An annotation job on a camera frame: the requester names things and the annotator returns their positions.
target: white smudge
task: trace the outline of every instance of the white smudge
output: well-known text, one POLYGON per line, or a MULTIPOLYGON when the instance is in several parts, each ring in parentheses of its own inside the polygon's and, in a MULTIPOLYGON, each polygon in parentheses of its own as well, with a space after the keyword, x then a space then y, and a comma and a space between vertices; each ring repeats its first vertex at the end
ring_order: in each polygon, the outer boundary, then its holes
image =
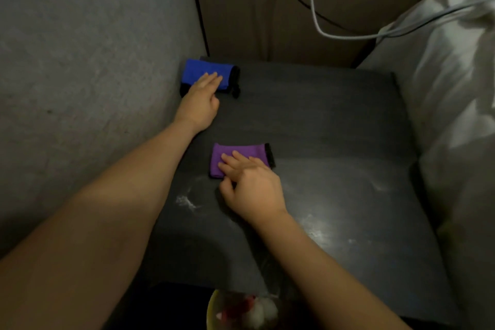
POLYGON ((175 203, 177 203, 179 206, 186 206, 193 213, 195 210, 200 208, 200 206, 196 206, 195 204, 193 204, 186 196, 177 196, 177 198, 175 199, 175 203))

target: purple cloth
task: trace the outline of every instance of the purple cloth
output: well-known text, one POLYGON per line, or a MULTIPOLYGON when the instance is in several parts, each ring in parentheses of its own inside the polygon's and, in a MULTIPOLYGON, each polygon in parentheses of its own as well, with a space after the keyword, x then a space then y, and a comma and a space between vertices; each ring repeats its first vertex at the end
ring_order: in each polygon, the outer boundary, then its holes
POLYGON ((270 166, 268 163, 268 158, 266 156, 265 144, 249 145, 249 146, 223 146, 223 145, 215 144, 213 146, 213 153, 211 154, 211 162, 210 162, 211 177, 225 176, 224 173, 220 171, 220 169, 218 168, 218 163, 223 162, 222 160, 223 153, 232 156, 232 152, 234 150, 237 150, 246 158, 249 157, 260 158, 264 164, 266 164, 268 167, 270 166))

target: white cable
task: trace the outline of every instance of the white cable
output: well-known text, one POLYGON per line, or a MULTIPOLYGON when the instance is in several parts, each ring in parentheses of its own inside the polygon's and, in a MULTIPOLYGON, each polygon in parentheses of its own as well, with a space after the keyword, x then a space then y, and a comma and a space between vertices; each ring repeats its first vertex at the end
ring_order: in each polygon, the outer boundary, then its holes
POLYGON ((310 0, 310 4, 311 4, 311 13, 313 15, 313 22, 314 22, 314 25, 315 25, 318 33, 320 33, 321 35, 323 35, 326 38, 331 38, 331 39, 340 39, 340 40, 344 40, 344 41, 359 41, 359 40, 365 40, 365 39, 375 39, 375 38, 388 37, 391 34, 396 34, 396 33, 405 33, 407 30, 413 29, 413 28, 417 27, 418 25, 421 25, 430 19, 435 19, 437 17, 451 14, 451 13, 459 11, 461 9, 477 6, 479 4, 483 4, 483 3, 486 3, 489 1, 490 0, 475 0, 475 1, 467 2, 467 3, 456 4, 454 6, 451 6, 449 8, 444 9, 443 11, 434 13, 434 14, 430 15, 429 17, 421 20, 421 21, 412 23, 410 25, 406 25, 405 27, 399 27, 396 29, 385 31, 383 33, 370 34, 370 35, 332 35, 332 34, 325 33, 324 31, 321 30, 321 28, 318 24, 318 19, 316 18, 316 10, 314 7, 314 0, 310 0))

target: hand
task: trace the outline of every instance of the hand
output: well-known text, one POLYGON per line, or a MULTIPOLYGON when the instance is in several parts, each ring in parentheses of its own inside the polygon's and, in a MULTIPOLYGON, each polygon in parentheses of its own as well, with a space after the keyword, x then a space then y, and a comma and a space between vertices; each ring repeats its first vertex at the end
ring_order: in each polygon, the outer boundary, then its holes
POLYGON ((255 228, 287 214, 280 178, 261 159, 234 151, 232 157, 222 154, 222 160, 225 163, 218 166, 225 178, 220 192, 232 210, 255 228))
POLYGON ((201 76, 182 98, 174 121, 191 122, 195 134, 209 127, 220 105, 220 101, 215 97, 215 91, 222 78, 222 76, 217 77, 217 72, 212 75, 205 73, 201 76))

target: gray wall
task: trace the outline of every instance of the gray wall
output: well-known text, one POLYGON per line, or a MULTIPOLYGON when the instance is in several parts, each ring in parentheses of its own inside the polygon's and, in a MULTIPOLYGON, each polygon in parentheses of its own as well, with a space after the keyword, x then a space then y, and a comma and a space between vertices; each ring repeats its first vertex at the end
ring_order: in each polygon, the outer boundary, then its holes
POLYGON ((0 0, 0 250, 163 128, 203 54, 194 0, 0 0))

